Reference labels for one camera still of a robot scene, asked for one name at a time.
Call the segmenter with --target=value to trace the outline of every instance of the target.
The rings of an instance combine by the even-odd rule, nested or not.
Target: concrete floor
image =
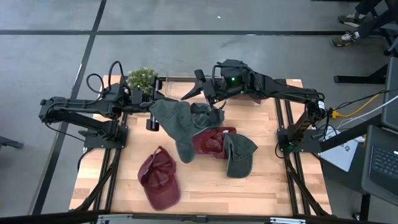
[[[0,29],[91,30],[100,2],[0,0]],[[355,3],[310,0],[117,0],[106,3],[99,29],[347,30],[349,27],[337,23],[336,16],[353,12],[354,7]],[[382,54],[384,40],[372,37],[337,49],[331,46],[331,38],[101,35],[95,38],[85,76],[108,72],[115,60],[122,62],[125,72],[147,66],[161,75],[193,76],[195,69],[209,73],[215,62],[236,58],[274,78],[302,79],[305,87],[326,95],[328,106],[380,90],[382,86],[377,85],[337,85],[333,76],[369,75],[377,70],[388,61]],[[51,96],[69,96],[87,41],[87,35],[0,35],[0,136],[25,142],[23,150],[0,150],[0,217],[29,212],[55,136],[37,117],[39,102]],[[78,98],[94,99],[96,95],[83,83]],[[79,129],[70,126],[68,132],[76,134]],[[68,210],[81,149],[81,142],[66,137],[44,213]],[[328,177],[325,180],[333,213],[350,218],[359,210],[360,194]],[[394,223],[397,211],[397,207],[373,197],[369,219]]]

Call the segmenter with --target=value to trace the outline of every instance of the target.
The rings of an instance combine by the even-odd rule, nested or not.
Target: green plant
[[[135,71],[129,72],[127,84],[130,88],[137,88],[142,90],[147,95],[152,95],[152,85],[150,80],[158,73],[153,68],[141,67]]]

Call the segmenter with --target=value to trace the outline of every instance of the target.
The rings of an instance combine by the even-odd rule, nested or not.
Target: maroon baseball cap
[[[207,129],[192,137],[193,148],[197,154],[208,154],[217,159],[227,159],[223,148],[224,134],[236,133],[236,128],[220,127]]]
[[[155,210],[165,210],[180,200],[175,162],[162,146],[159,146],[141,165],[138,181]]]

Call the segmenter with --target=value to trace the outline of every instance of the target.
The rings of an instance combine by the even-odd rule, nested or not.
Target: shoe
[[[355,34],[353,32],[347,32],[341,37],[335,37],[331,40],[331,43],[335,47],[344,47],[355,42]]]
[[[353,26],[353,27],[359,27],[365,20],[365,17],[360,19],[358,16],[359,16],[359,13],[354,13],[354,14],[350,14],[348,16],[338,16],[337,19],[342,24],[346,24],[346,25]]]

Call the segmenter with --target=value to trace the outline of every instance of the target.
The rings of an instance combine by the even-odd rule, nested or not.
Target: wooden table
[[[112,83],[118,82],[119,79],[120,77],[113,75]],[[300,80],[287,80],[287,83],[302,86]],[[168,97],[181,98],[192,86],[193,83],[189,82],[164,82],[162,91]],[[202,96],[197,96],[189,102],[204,102],[204,99]],[[282,110],[287,126],[284,106]],[[257,106],[248,101],[228,100],[224,111],[225,121],[222,125],[235,127],[239,134],[247,136],[258,145],[257,151],[253,154],[250,176],[244,179],[228,178],[226,161],[209,156],[197,155],[193,162],[182,163],[174,140],[163,129],[159,132],[146,130],[146,119],[149,114],[134,114],[127,119],[129,136],[126,147],[121,151],[111,211],[207,215],[292,215],[284,161],[274,154],[278,128],[275,99],[264,100]],[[303,105],[292,103],[295,121],[302,112]],[[99,115],[95,115],[95,118],[105,120]],[[138,169],[157,146],[163,146],[176,161],[181,189],[179,203],[161,212],[155,211],[149,205],[144,189],[137,180]],[[311,154],[301,153],[300,155],[307,188],[323,209],[331,213],[319,160]],[[79,206],[97,184],[103,156],[104,149],[94,149],[82,160],[70,208]],[[108,187],[105,186],[100,208],[104,208],[107,192]],[[299,211],[303,213],[297,186],[295,186],[295,192]]]

